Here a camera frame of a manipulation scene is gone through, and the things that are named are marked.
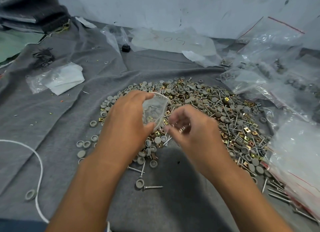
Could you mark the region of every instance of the right hand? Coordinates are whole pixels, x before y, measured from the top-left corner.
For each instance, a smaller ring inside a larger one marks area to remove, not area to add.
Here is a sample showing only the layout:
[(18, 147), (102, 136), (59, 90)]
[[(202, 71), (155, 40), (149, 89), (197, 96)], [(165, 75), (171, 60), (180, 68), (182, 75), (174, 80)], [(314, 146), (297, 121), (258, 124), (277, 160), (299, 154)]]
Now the right hand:
[[(165, 126), (165, 131), (180, 145), (191, 163), (204, 176), (211, 171), (219, 172), (220, 168), (223, 170), (223, 164), (231, 162), (214, 118), (191, 105), (184, 105), (172, 112), (168, 122), (173, 126)], [(180, 133), (179, 129), (182, 127), (185, 127), (185, 130)]]

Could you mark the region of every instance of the pile of hardware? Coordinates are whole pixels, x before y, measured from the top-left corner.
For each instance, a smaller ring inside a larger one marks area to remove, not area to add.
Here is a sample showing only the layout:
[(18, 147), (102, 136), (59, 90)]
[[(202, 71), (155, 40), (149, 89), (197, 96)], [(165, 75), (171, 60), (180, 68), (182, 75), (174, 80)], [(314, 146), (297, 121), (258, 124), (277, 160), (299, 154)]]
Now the pile of hardware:
[[(204, 84), (203, 80), (198, 80), (198, 82), (195, 83), (191, 81), (191, 78), (185, 80), (184, 77), (180, 77), (168, 81), (161, 80), (159, 83), (148, 83), (144, 81), (141, 84), (129, 85), (127, 89), (118, 92), (116, 96), (109, 96), (107, 100), (101, 104), (101, 117), (98, 121), (102, 126), (104, 125), (105, 118), (111, 106), (114, 105), (118, 98), (126, 95), (132, 90), (157, 92), (170, 100), (160, 127), (149, 135), (145, 141), (145, 147), (133, 160), (133, 162), (142, 165), (142, 170), (128, 166), (128, 169), (140, 173), (139, 179), (135, 184), (138, 189), (163, 188), (163, 186), (144, 185), (142, 177), (145, 164), (148, 159), (151, 168), (156, 168), (158, 166), (156, 152), (163, 146), (167, 146), (168, 142), (171, 140), (171, 137), (167, 136), (163, 127), (169, 124), (168, 118), (174, 109), (184, 104), (189, 104), (218, 121), (221, 138), (226, 145), (230, 158), (232, 158), (240, 168), (246, 170), (247, 173), (252, 176), (255, 184), (258, 184), (258, 181), (255, 178), (257, 175), (265, 176), (262, 193), (268, 183), (268, 185), (276, 189), (268, 190), (279, 195), (269, 194), (270, 196), (293, 204), (289, 196), (285, 193), (284, 185), (265, 169), (263, 162), (261, 163), (268, 151), (267, 144), (272, 136), (267, 135), (266, 131), (262, 128), (262, 125), (257, 124), (257, 122), (262, 124), (266, 124), (267, 122), (266, 118), (262, 117), (264, 108), (260, 104), (242, 101), (239, 96), (236, 96), (225, 88), (218, 86), (210, 87)], [(157, 118), (158, 117), (153, 116), (145, 117), (147, 122), (153, 122)], [(91, 127), (97, 125), (97, 121), (90, 122)], [(79, 141), (77, 147), (86, 149), (90, 147), (91, 142), (93, 142), (95, 146), (97, 141), (98, 136), (94, 135), (92, 136), (91, 141)], [(79, 162), (84, 158), (85, 154), (86, 152), (84, 150), (78, 153), (78, 157), (80, 158)], [(295, 211), (313, 219), (297, 209)]]

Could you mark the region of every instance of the forearm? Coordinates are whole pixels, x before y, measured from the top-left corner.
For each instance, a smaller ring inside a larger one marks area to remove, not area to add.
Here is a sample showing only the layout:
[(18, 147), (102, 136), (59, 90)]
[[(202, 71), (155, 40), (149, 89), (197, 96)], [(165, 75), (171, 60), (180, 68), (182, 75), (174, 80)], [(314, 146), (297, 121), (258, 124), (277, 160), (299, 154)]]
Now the forearm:
[(252, 178), (233, 161), (225, 161), (223, 168), (217, 165), (210, 167), (207, 179), (225, 201), (240, 231), (292, 232), (263, 197)]
[(103, 231), (123, 172), (99, 152), (85, 158), (46, 231)]

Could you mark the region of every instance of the gray felt cloth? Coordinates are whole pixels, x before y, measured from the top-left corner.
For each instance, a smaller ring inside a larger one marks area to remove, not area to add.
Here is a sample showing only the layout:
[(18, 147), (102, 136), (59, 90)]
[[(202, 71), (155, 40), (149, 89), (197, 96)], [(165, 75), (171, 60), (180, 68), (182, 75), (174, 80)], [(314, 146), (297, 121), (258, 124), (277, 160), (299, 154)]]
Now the gray felt cloth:
[[(31, 55), (48, 47), (56, 61), (46, 70), (72, 61), (83, 67), (85, 82), (60, 96), (48, 89), (33, 95), (25, 76), (42, 70), (32, 68), (35, 59)], [(182, 54), (151, 50), (123, 53), (121, 57), (99, 29), (84, 28), (74, 20), (69, 31), (54, 34), (39, 45), (28, 45), (0, 73), (4, 70), (0, 79), (0, 139), (19, 141), (38, 151), (44, 165), (39, 204), (48, 219), (77, 170), (77, 141), (90, 140), (102, 128), (100, 124), (90, 128), (89, 123), (98, 119), (100, 104), (107, 96), (134, 82), (180, 76), (222, 86), (215, 80), (222, 72), (220, 68), (199, 68)], [(164, 188), (138, 191), (134, 184), (139, 174), (127, 170), (109, 211), (114, 231), (238, 231), (218, 192), (193, 169), (174, 141), (159, 149), (157, 156), (158, 167), (146, 165), (144, 180), (146, 185)], [(137, 164), (132, 166), (141, 169)], [(41, 220), (35, 202), (24, 201), (26, 192), (36, 189), (39, 175), (39, 161), (30, 150), (0, 143), (0, 218)], [(299, 228), (297, 231), (316, 231), (316, 225), (293, 214), (286, 204), (267, 198), (294, 228)]]

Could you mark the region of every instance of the white wall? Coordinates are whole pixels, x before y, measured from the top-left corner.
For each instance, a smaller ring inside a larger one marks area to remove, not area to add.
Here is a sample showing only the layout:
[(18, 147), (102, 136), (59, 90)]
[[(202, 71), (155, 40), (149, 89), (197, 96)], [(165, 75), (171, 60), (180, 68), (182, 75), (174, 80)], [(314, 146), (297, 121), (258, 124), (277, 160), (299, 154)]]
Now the white wall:
[(272, 16), (303, 30), (306, 24), (320, 15), (320, 0), (59, 1), (72, 16), (163, 31), (191, 26), (198, 33), (216, 38), (236, 38), (243, 29), (262, 16)]

